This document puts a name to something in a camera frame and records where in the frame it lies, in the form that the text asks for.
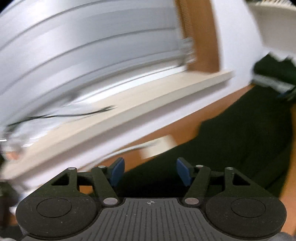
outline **white wall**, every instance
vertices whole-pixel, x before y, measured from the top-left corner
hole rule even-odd
[[[159,108],[108,131],[18,179],[28,187],[51,179],[68,167],[79,167],[173,123],[249,84],[253,64],[262,57],[259,31],[244,0],[211,0],[219,39],[221,69],[236,77]]]

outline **white cable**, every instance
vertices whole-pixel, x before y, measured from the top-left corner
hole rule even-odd
[[[139,144],[139,145],[131,146],[131,147],[119,150],[119,151],[115,151],[115,152],[113,152],[113,153],[111,153],[109,155],[106,155],[106,156],[104,156],[102,158],[99,158],[99,159],[96,159],[96,160],[92,161],[91,163],[89,163],[86,166],[84,166],[83,168],[81,168],[79,171],[80,172],[87,172],[91,168],[97,166],[102,161],[105,161],[105,160],[107,160],[107,159],[109,159],[111,157],[114,157],[114,156],[122,154],[122,153],[129,152],[129,151],[140,150],[140,149],[144,149],[144,148],[147,148],[147,147],[150,147],[150,146],[154,146],[154,145],[157,145],[158,142],[159,142],[159,140],[156,139],[156,140],[145,142],[145,143],[142,143],[142,144]]]

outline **silver screw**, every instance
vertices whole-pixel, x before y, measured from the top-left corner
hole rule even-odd
[[[199,200],[197,198],[194,197],[189,197],[185,199],[185,203],[189,204],[189,205],[196,205],[199,203]]]
[[[114,197],[108,197],[104,199],[103,203],[106,205],[115,205],[118,202],[118,200]]]

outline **blue object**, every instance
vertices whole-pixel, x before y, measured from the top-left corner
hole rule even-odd
[[[193,178],[190,176],[189,168],[180,159],[177,159],[177,172],[186,187],[192,184]]]
[[[123,174],[124,174],[124,168],[125,168],[125,164],[124,164],[124,159],[121,158],[120,161],[115,165],[115,167],[113,168],[112,172],[111,172],[111,177],[110,177],[110,184],[112,187],[116,187],[118,182],[120,181],[120,179],[122,178]]]

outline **ribbed gray plate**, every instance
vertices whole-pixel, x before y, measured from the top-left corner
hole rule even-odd
[[[171,199],[126,199],[104,209],[82,233],[61,241],[235,241],[207,223],[201,211]],[[37,241],[25,237],[22,241]]]

